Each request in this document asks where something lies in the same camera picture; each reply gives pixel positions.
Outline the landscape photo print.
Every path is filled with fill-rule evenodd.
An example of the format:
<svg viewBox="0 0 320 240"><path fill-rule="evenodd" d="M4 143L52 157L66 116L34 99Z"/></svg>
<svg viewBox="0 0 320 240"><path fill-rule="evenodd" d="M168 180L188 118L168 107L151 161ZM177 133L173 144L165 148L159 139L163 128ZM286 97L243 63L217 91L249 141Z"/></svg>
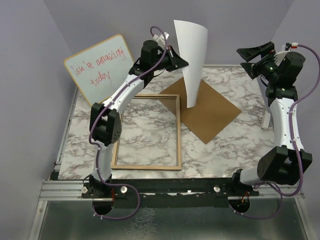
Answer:
<svg viewBox="0 0 320 240"><path fill-rule="evenodd" d="M188 62L182 68L186 90L186 107L196 105L203 66L206 59L208 29L197 23L174 20L180 57Z"/></svg>

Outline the brown backing board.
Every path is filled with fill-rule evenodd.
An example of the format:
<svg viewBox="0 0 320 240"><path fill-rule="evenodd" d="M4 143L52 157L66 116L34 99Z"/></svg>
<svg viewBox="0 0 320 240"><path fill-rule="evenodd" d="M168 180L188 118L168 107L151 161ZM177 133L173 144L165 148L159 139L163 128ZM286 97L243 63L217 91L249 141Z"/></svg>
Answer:
<svg viewBox="0 0 320 240"><path fill-rule="evenodd" d="M179 95L180 121L204 144L209 143L242 112L204 80L199 85L196 105L191 108L187 108L183 78L160 93Z"/></svg>

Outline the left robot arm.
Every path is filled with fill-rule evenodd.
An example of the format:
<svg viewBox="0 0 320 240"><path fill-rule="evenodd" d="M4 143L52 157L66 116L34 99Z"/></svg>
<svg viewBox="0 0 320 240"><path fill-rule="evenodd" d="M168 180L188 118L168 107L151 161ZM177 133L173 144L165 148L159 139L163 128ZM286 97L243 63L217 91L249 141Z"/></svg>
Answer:
<svg viewBox="0 0 320 240"><path fill-rule="evenodd" d="M111 182L111 160L114 144L122 133L121 115L124 109L151 82L156 71L172 72L188 65L172 46L161 47L155 40L146 40L124 83L107 100L91 106L89 143L96 146L96 157L89 186L97 196L106 197L114 186Z"/></svg>

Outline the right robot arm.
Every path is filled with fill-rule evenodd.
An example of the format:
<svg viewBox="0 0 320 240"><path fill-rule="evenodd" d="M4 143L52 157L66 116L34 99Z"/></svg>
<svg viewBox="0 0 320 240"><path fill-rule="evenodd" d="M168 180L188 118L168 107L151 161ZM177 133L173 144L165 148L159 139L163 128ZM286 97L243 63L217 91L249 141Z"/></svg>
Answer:
<svg viewBox="0 0 320 240"><path fill-rule="evenodd" d="M300 98L294 83L306 59L294 51L297 47L297 43L287 43L283 51L276 52L274 43L268 42L237 49L244 60L241 66L249 77L267 81L265 96L273 120L274 147L256 167L233 174L229 189L236 196L246 192L248 186L265 182L293 186L313 161L312 155L304 150L298 129Z"/></svg>

